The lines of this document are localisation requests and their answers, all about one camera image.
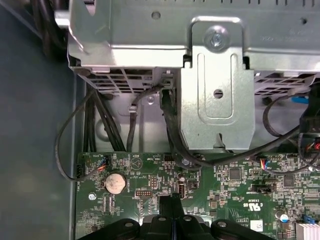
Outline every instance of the capacitor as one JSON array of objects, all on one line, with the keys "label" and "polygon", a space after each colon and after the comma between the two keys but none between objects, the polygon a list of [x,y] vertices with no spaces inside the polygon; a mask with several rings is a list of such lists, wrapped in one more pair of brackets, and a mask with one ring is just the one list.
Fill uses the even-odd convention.
[{"label": "capacitor", "polygon": [[184,183],[186,181],[185,176],[183,175],[183,173],[178,173],[177,175],[178,181]]},{"label": "capacitor", "polygon": [[126,177],[120,172],[113,172],[104,181],[105,189],[111,194],[120,194],[127,185]]},{"label": "capacitor", "polygon": [[282,210],[276,211],[275,218],[280,220],[282,223],[287,223],[289,221],[288,215]]}]

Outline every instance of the mounting hole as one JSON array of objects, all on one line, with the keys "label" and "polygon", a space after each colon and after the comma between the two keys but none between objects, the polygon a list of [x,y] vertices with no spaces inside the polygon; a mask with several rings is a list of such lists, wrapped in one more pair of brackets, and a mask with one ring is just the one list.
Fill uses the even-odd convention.
[{"label": "mounting hole", "polygon": [[305,25],[308,22],[308,19],[302,17],[302,18],[300,18],[300,21],[301,21],[302,25]]},{"label": "mounting hole", "polygon": [[216,99],[221,99],[224,96],[224,92],[221,89],[217,89],[213,92],[213,96]]},{"label": "mounting hole", "polygon": [[152,19],[157,20],[157,19],[161,18],[161,14],[158,11],[154,11],[153,13],[151,13],[151,17],[152,17]]}]

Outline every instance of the green circuit board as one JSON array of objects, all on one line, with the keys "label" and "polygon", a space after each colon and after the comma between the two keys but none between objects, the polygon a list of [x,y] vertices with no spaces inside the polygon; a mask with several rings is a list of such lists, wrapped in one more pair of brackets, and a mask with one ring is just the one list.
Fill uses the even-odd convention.
[{"label": "green circuit board", "polygon": [[[205,155],[221,158],[229,153]],[[264,154],[271,170],[291,171],[301,166],[293,154]],[[142,223],[159,213],[159,197],[180,193],[186,214],[209,224],[229,219],[269,237],[295,240],[295,223],[308,215],[320,218],[320,173],[305,170],[295,175],[272,176],[260,163],[242,160],[215,168],[187,171],[164,153],[81,153],[76,170],[81,175],[97,168],[103,159],[108,167],[78,182],[75,201],[75,237],[83,237],[123,218]],[[121,174],[125,187],[111,194],[105,179]],[[284,213],[289,221],[276,218]]]}]

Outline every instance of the metal tab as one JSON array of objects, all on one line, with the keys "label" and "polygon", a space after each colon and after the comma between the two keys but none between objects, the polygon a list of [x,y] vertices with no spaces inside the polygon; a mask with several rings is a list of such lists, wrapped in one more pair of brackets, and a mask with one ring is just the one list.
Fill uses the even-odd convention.
[{"label": "metal tab", "polygon": [[191,29],[192,62],[181,69],[181,133],[190,150],[213,149],[218,134],[226,149],[248,149],[255,130],[254,72],[243,63],[243,26],[233,17],[198,19]]}]

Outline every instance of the silver screw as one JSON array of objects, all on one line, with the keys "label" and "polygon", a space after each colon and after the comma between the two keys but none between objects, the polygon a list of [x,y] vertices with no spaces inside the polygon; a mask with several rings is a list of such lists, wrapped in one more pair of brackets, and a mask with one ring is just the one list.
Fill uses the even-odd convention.
[{"label": "silver screw", "polygon": [[185,165],[185,166],[187,166],[187,165],[189,165],[190,164],[190,162],[189,162],[189,160],[187,160],[187,159],[182,159],[182,164],[183,165]]},{"label": "silver screw", "polygon": [[183,218],[183,220],[185,220],[186,222],[190,222],[190,221],[192,220],[192,218],[189,217],[189,216],[185,216],[185,217]]},{"label": "silver screw", "polygon": [[213,47],[215,47],[215,48],[220,47],[222,42],[223,42],[223,37],[221,36],[220,33],[213,34],[213,36],[211,38],[211,44]]},{"label": "silver screw", "polygon": [[217,225],[221,228],[225,228],[227,226],[227,224],[224,221],[219,221]]},{"label": "silver screw", "polygon": [[97,199],[97,195],[94,192],[89,193],[88,198],[90,201],[94,201]]},{"label": "silver screw", "polygon": [[152,105],[155,103],[155,97],[154,96],[148,96],[147,102],[149,105]]}]

